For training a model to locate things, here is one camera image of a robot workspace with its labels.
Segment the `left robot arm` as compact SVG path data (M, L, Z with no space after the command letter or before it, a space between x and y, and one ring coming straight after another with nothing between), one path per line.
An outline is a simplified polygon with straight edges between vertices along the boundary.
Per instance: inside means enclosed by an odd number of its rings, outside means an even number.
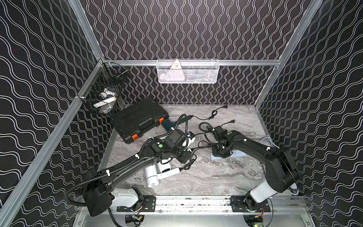
M128 159L100 171L89 170L81 183L66 191L64 199L67 204L87 207L89 214L95 217L111 207L116 186L137 172L169 158L186 163L191 156L188 147L194 141L192 132L180 129L151 137Z

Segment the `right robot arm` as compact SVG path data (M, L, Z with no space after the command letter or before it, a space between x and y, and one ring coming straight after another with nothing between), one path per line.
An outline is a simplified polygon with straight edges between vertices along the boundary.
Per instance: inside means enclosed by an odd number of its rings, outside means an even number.
M221 126L212 129L211 133L217 141L213 151L225 154L239 150L265 166L265 180L246 194L244 201L246 207L250 208L277 193L284 192L299 180L300 172L289 150L263 145L238 131L228 132Z

